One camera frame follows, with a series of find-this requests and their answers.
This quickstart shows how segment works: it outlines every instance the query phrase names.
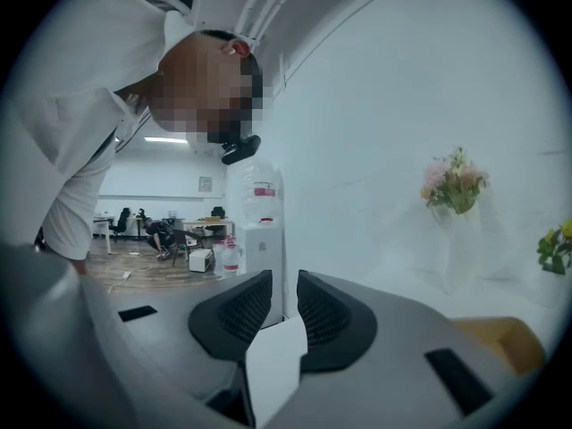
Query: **white shirt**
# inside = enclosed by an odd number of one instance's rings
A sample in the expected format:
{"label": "white shirt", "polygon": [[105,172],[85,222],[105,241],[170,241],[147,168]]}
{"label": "white shirt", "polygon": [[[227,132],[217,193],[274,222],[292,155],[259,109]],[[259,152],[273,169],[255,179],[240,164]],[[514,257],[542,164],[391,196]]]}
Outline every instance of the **white shirt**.
{"label": "white shirt", "polygon": [[192,32],[178,19],[145,0],[63,0],[30,39],[6,92],[62,175],[85,165],[115,128],[120,139],[129,133],[136,117],[114,91],[156,72]]}
{"label": "white shirt", "polygon": [[156,72],[192,31],[179,13],[145,0],[62,0],[46,17],[0,103],[5,240],[31,243],[44,224],[56,252],[85,257],[114,144],[90,159],[114,129],[121,138],[137,120],[114,91]]}

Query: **ceiling light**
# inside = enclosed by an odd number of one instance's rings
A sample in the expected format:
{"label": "ceiling light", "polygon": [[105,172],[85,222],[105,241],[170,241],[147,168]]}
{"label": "ceiling light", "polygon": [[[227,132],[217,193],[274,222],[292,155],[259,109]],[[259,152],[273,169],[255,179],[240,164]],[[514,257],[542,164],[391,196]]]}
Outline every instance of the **ceiling light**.
{"label": "ceiling light", "polygon": [[163,141],[163,143],[189,143],[186,139],[163,139],[161,137],[145,137],[146,141]]}

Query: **wooden floor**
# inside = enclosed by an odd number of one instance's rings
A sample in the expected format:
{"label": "wooden floor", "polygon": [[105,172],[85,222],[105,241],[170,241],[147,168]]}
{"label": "wooden floor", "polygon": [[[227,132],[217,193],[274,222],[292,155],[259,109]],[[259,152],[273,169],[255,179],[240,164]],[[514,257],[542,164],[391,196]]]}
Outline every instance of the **wooden floor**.
{"label": "wooden floor", "polygon": [[217,277],[212,270],[205,273],[189,271],[189,263],[181,252],[172,266],[172,256],[166,261],[158,261],[157,252],[146,241],[123,240],[111,241],[112,254],[108,255],[105,239],[91,241],[88,253],[88,273],[97,277],[107,288],[122,282],[125,272],[131,271],[126,282],[113,286],[112,292],[140,293],[155,290],[169,290],[205,284],[215,281]]}

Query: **pink flower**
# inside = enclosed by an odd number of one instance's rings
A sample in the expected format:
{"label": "pink flower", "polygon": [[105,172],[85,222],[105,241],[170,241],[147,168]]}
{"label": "pink flower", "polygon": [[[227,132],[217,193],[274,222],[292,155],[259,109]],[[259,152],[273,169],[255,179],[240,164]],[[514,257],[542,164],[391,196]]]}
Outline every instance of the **pink flower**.
{"label": "pink flower", "polygon": [[426,186],[421,188],[421,198],[423,198],[425,200],[429,200],[429,199],[431,199],[432,194],[433,194],[433,191],[430,188],[427,188]]}
{"label": "pink flower", "polygon": [[445,174],[450,169],[449,162],[436,160],[427,165],[423,178],[428,189],[437,189],[445,182]]}
{"label": "pink flower", "polygon": [[479,170],[476,165],[473,164],[462,167],[458,176],[465,188],[471,188],[479,181],[481,187],[486,187],[487,180],[489,179],[489,173],[487,173],[486,170]]}

